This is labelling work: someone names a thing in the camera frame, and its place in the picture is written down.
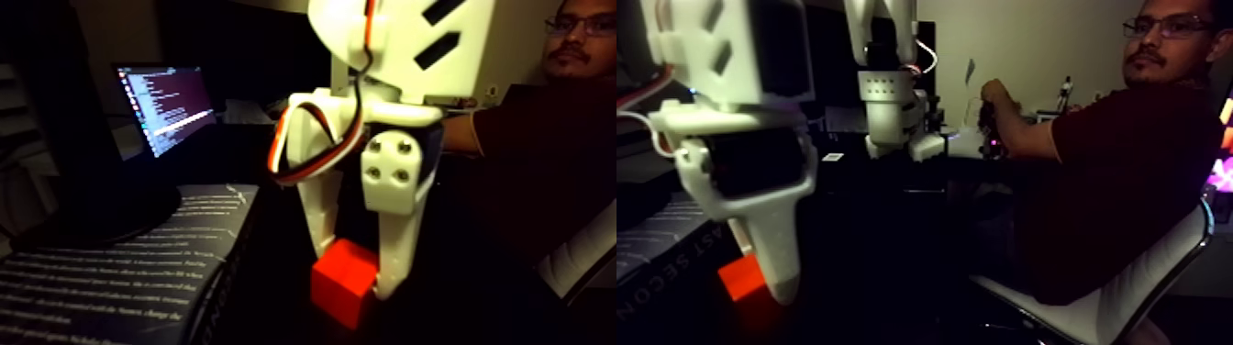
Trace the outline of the person's hand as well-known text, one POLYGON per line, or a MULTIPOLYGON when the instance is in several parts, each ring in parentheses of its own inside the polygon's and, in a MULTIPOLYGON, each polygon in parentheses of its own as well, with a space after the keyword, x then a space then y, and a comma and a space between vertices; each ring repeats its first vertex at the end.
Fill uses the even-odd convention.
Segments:
POLYGON ((997 126, 1010 126, 1017 117, 1016 101, 1006 90, 1000 79, 989 80, 980 90, 983 105, 980 107, 979 126, 993 128, 997 126))

